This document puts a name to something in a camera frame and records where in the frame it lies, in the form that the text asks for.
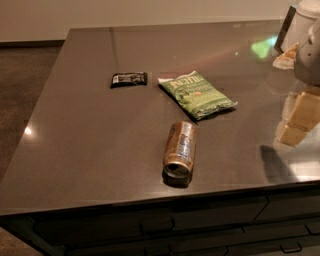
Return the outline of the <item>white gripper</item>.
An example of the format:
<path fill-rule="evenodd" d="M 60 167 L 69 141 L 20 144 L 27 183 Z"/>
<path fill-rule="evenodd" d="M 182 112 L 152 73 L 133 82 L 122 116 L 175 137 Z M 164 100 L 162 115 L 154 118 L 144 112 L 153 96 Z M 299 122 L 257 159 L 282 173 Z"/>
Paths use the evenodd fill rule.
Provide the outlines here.
<path fill-rule="evenodd" d="M 273 66 L 289 70 L 305 84 L 320 86 L 320 19 L 273 61 Z M 291 147 L 298 145 L 320 123 L 320 88 L 307 87 L 301 92 L 290 92 L 276 130 L 276 140 Z"/>

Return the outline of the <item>white robot base cylinder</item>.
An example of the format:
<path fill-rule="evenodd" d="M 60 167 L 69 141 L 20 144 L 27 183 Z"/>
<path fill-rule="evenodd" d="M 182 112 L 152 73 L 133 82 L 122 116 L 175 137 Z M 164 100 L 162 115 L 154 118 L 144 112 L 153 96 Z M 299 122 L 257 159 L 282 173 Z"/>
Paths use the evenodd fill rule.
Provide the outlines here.
<path fill-rule="evenodd" d="M 320 17 L 320 0 L 301 0 L 297 5 L 296 14 L 287 33 L 284 52 L 297 43 L 302 35 Z"/>

